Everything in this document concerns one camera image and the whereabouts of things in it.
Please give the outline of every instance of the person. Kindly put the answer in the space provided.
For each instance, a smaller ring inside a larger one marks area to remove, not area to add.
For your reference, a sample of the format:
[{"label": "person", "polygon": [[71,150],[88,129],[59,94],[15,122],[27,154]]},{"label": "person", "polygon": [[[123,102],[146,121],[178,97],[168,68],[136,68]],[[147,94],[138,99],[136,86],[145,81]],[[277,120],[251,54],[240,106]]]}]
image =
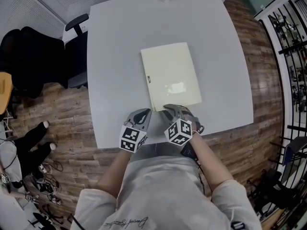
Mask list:
[{"label": "person", "polygon": [[71,230],[260,230],[244,186],[193,130],[189,143],[212,201],[202,193],[198,165],[180,147],[144,145],[135,154],[121,150],[97,185],[80,192]]},{"label": "person", "polygon": [[0,144],[0,173],[6,173],[10,179],[11,192],[8,192],[4,184],[1,183],[0,194],[13,197],[25,197],[25,194],[17,192],[21,187],[19,181],[29,175],[49,155],[51,150],[56,149],[56,144],[47,142],[38,145],[38,149],[30,151],[44,137],[49,128],[49,122],[41,122],[36,128],[30,130],[22,138],[14,141],[4,141]]}]

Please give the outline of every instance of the shoe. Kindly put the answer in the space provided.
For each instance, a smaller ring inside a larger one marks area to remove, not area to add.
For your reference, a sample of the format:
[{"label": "shoe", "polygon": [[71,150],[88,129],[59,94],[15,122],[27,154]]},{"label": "shoe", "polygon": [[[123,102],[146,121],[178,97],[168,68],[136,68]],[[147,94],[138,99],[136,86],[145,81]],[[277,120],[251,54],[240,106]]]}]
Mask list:
[{"label": "shoe", "polygon": [[50,149],[51,150],[55,150],[57,148],[57,145],[56,144],[54,144],[54,143],[50,143]]},{"label": "shoe", "polygon": [[50,126],[50,123],[48,121],[44,121],[43,124],[44,124],[45,128],[49,128],[49,126]]}]

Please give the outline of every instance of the white table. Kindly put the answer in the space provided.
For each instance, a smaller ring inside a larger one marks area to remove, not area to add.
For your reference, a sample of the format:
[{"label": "white table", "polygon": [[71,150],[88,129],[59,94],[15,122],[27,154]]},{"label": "white table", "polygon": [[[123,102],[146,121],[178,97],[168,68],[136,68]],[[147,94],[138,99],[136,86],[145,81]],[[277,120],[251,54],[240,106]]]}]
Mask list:
[{"label": "white table", "polygon": [[[221,0],[110,0],[91,7],[87,68],[92,120],[99,148],[118,147],[128,115],[151,108],[141,49],[187,42],[202,103],[189,109],[203,135],[253,122],[248,69]],[[147,144],[166,141],[154,112]]]}]

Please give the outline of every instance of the hand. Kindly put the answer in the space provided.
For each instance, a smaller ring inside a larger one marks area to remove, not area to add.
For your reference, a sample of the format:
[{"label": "hand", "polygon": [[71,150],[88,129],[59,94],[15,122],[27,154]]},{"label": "hand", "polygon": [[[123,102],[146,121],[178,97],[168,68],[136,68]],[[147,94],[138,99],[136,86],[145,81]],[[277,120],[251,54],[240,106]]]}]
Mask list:
[{"label": "hand", "polygon": [[164,106],[165,109],[162,113],[164,114],[164,120],[168,122],[169,125],[172,125],[177,119],[181,118],[185,121],[192,122],[192,131],[197,131],[202,133],[204,127],[200,124],[199,119],[195,117],[192,112],[185,106],[167,104]]},{"label": "hand", "polygon": [[30,194],[30,192],[27,192],[24,194],[24,197],[27,201],[31,202],[31,203],[34,203],[34,204],[39,204],[39,201],[38,201],[38,198],[35,197],[35,196],[32,196]]},{"label": "hand", "polygon": [[145,143],[151,115],[152,111],[149,108],[129,114],[120,131],[119,148],[136,152]]}]

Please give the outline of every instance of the metal rack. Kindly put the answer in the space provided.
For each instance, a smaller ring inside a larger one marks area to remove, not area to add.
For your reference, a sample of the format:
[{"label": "metal rack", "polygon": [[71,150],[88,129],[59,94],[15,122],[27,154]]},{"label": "metal rack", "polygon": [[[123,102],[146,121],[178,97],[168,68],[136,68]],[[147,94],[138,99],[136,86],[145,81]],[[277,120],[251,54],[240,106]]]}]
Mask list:
[{"label": "metal rack", "polygon": [[[284,157],[284,153],[285,153],[285,146],[291,142],[295,137],[297,136],[307,136],[307,112],[305,110],[302,110],[302,108],[300,107],[300,105],[303,104],[303,102],[305,102],[306,104],[306,96],[307,96],[307,85],[306,85],[306,79],[307,77],[305,75],[307,75],[307,62],[306,62],[306,57],[307,57],[307,50],[306,50],[306,45],[307,45],[307,40],[306,38],[304,38],[300,31],[297,28],[297,25],[295,23],[295,20],[293,18],[293,13],[291,15],[291,13],[289,12],[289,9],[291,8],[294,13],[297,16],[297,19],[300,21],[300,23],[302,24],[302,27],[305,31],[305,34],[307,35],[307,27],[302,19],[302,17],[300,16],[296,6],[293,4],[293,2],[291,0],[288,1],[288,3],[283,4],[282,7],[278,8],[278,10],[276,10],[275,12],[273,12],[272,14],[270,14],[268,16],[269,20],[271,21],[271,24],[275,30],[275,33],[279,39],[280,45],[282,50],[280,50],[278,52],[279,55],[283,55],[285,62],[286,62],[286,66],[287,66],[287,70],[288,70],[288,77],[289,77],[289,83],[291,86],[291,125],[287,125],[287,127],[284,127],[283,124],[283,129],[282,129],[282,133],[280,136],[280,140],[278,143],[273,143],[271,142],[271,144],[278,146],[279,147],[279,152],[278,152],[278,160],[277,161],[273,161],[270,160],[274,163],[276,163],[275,169],[276,170],[281,170],[282,165],[283,165],[283,157]],[[262,25],[267,33],[268,39],[270,41],[270,44],[273,47],[273,43],[270,39],[269,33],[267,31],[267,28],[265,26],[265,24],[263,23],[262,20],[260,20],[260,22],[262,22]],[[280,80],[281,78],[281,73],[280,73],[280,68],[278,66],[278,60],[276,57],[276,53],[275,50],[273,50],[274,56],[275,56],[275,61],[277,63],[277,68],[279,71],[279,77]],[[299,64],[294,60],[294,54],[297,54],[298,59],[299,59]],[[299,81],[299,73],[297,68],[301,68],[301,75],[302,75],[302,81]],[[301,96],[300,91],[302,91],[303,93],[305,93],[305,96]],[[298,109],[298,125],[295,125],[295,112],[296,112],[296,105],[299,105],[299,109]],[[302,113],[306,113],[306,119],[304,118],[304,120],[302,119]],[[288,137],[286,137],[284,135],[284,129],[287,128],[289,129],[289,135]],[[301,150],[301,153],[299,154],[295,154],[293,156],[293,158],[291,159],[290,163],[288,163],[286,165],[286,167],[288,166],[288,168],[284,168],[284,172],[282,174],[281,177],[281,182],[283,183],[283,185],[285,185],[288,188],[298,188],[300,190],[300,195],[302,196],[302,200],[300,203],[302,203],[303,200],[306,199],[306,194],[305,194],[305,180],[304,180],[304,174],[306,172],[306,167],[307,167],[307,160],[305,160],[305,156],[304,154],[307,154],[307,149],[304,148]],[[302,165],[305,162],[304,168],[302,170],[301,173],[298,173],[299,171],[299,166]],[[293,166],[295,163],[298,163],[297,165],[297,170],[291,174],[291,171],[293,169]],[[288,220],[288,218],[291,216],[291,214],[293,213],[293,211],[299,206],[299,204],[293,208],[292,210],[285,210],[285,212],[283,214],[281,214],[281,216],[278,218],[277,222],[274,225],[274,229],[279,229],[281,226],[284,225],[284,223]],[[269,208],[267,209],[266,212],[264,212],[264,215],[266,217],[269,217],[270,215],[272,215],[273,213],[275,213],[277,210],[276,206],[273,206],[272,203],[269,206]]]}]

